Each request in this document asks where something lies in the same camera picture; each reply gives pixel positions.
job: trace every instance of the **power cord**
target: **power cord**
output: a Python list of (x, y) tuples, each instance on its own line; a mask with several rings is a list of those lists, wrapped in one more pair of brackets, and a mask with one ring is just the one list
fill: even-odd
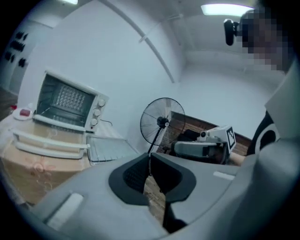
[(109, 122), (113, 126), (112, 122), (110, 122), (110, 121), (105, 121), (105, 120), (102, 120), (102, 119), (100, 119), (100, 120), (103, 121), (103, 122)]

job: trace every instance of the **fan stand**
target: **fan stand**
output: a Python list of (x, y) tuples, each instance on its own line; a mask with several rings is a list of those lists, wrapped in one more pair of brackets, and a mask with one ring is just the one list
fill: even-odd
[(151, 150), (152, 150), (152, 148), (153, 148), (153, 145), (154, 145), (155, 141), (157, 140), (157, 138), (158, 138), (160, 132), (161, 132), (163, 129), (165, 129), (166, 127), (169, 126), (169, 120), (168, 120), (168, 117), (166, 117), (166, 118), (159, 117), (159, 118), (157, 119), (157, 125), (159, 126), (159, 130), (157, 131), (157, 133), (156, 133), (156, 135), (155, 135), (155, 137), (154, 137), (154, 139), (153, 139), (153, 141), (152, 141), (152, 144), (151, 144), (151, 146), (150, 146), (150, 148), (149, 148), (149, 150), (148, 150), (148, 154), (151, 152)]

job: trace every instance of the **oven control knob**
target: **oven control knob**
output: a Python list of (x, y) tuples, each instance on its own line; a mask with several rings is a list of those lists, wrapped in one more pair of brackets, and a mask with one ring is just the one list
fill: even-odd
[(100, 115), (101, 115), (101, 110), (95, 109), (95, 110), (94, 110), (94, 115), (95, 115), (96, 117), (100, 116)]
[(99, 101), (98, 101), (98, 105), (100, 106), (100, 107), (103, 107), (104, 105), (105, 105), (105, 100), (104, 99), (100, 99)]
[(92, 121), (90, 121), (90, 124), (91, 124), (92, 126), (97, 125), (97, 123), (98, 123), (98, 121), (97, 121), (97, 119), (95, 119), (95, 118), (93, 118)]

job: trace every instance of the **wire rack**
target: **wire rack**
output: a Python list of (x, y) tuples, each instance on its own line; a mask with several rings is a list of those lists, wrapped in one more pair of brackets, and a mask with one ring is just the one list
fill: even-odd
[(99, 137), (87, 135), (88, 158), (92, 164), (113, 161), (119, 158), (129, 157), (138, 152), (128, 143), (119, 138)]

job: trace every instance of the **electric fan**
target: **electric fan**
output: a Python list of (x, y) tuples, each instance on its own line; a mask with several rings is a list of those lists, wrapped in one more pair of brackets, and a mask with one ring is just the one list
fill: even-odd
[[(179, 113), (180, 120), (173, 120), (172, 116)], [(185, 114), (182, 106), (174, 99), (164, 97), (150, 103), (141, 117), (141, 133), (144, 139), (151, 144), (148, 153), (154, 145), (158, 146), (164, 134), (168, 133), (168, 141), (174, 141), (185, 126)]]

